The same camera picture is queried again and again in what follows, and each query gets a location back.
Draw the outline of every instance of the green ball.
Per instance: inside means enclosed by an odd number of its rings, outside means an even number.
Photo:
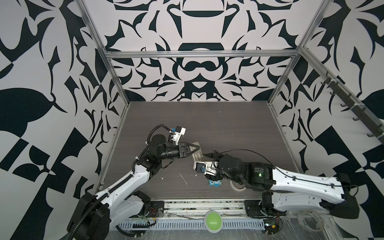
[[[221,228],[222,219],[217,212],[210,212],[205,220],[206,226],[212,231],[218,231]]]

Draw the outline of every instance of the dark wooden table surface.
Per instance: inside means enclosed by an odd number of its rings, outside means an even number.
[[[183,142],[199,142],[203,153],[230,149],[250,149],[267,157],[273,164],[295,171],[293,162],[266,102],[132,102],[104,180],[107,187],[131,170],[131,164],[145,147],[148,133],[157,125],[185,127]],[[168,132],[161,128],[154,134]],[[245,162],[265,162],[247,151],[230,153]],[[244,198],[261,194],[252,190],[235,192],[223,179],[219,187],[194,171],[193,159],[175,159],[138,190],[158,198]]]

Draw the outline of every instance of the patterned backdrop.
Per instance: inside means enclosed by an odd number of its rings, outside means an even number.
[[[73,0],[0,3],[1,239],[59,239],[124,103]]]
[[[321,0],[86,0],[109,51],[296,49]],[[114,59],[130,101],[268,100],[288,57]]]
[[[321,0],[85,0],[109,51],[292,49]]]
[[[384,119],[381,0],[335,0],[308,44],[379,118]],[[295,159],[307,174],[347,173],[360,204],[358,219],[334,218],[345,238],[384,237],[384,146],[372,137],[323,79],[301,58],[273,106]]]
[[[112,64],[130,101],[268,100],[289,57],[134,58]]]

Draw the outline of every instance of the white tape roll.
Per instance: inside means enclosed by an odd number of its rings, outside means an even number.
[[[315,228],[311,228],[310,226],[308,226],[306,222],[306,219],[309,219],[310,216],[316,222]],[[324,221],[321,218],[321,216],[317,212],[315,212],[315,210],[307,209],[307,210],[301,211],[297,216],[297,220],[299,224],[309,232],[320,232],[324,229]]]
[[[235,187],[235,185],[234,184],[237,184],[236,182],[234,183],[234,182],[232,182],[231,180],[229,180],[229,185],[231,186],[231,188],[233,189],[233,190],[235,190],[236,192],[242,192],[242,191],[244,191],[246,188],[245,188],[245,185],[244,185],[244,187],[243,188],[237,188],[237,187]]]

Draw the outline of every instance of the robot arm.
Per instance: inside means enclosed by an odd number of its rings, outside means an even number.
[[[152,133],[159,127],[170,131],[169,140]],[[196,153],[200,147],[179,142],[185,128],[169,129],[164,125],[154,128],[147,138],[148,145],[136,157],[132,170],[110,187],[96,195],[86,193],[76,206],[67,230],[68,239],[103,240],[110,229],[134,215],[146,215],[150,198],[135,191],[151,179],[162,167],[163,159],[184,158]],[[320,209],[341,218],[357,218],[359,206],[349,194],[352,186],[347,175],[316,177],[286,171],[260,162],[243,162],[228,154],[208,154],[213,161],[202,162],[194,157],[195,171],[210,180],[229,179],[254,191],[262,191],[261,209],[283,212],[286,210]]]
[[[150,198],[141,191],[134,192],[139,186],[151,179],[162,167],[162,160],[185,158],[200,149],[187,142],[179,142],[185,128],[170,130],[170,141],[164,135],[154,135],[143,153],[136,157],[132,170],[108,188],[96,195],[86,193],[79,200],[75,212],[68,224],[68,239],[104,239],[109,230],[134,215],[146,215]]]
[[[346,174],[318,177],[291,172],[271,164],[243,162],[228,154],[205,154],[212,162],[195,160],[196,172],[209,180],[229,179],[247,189],[263,193],[263,208],[287,210],[328,210],[333,216],[355,219],[359,205],[350,195],[351,182]]]

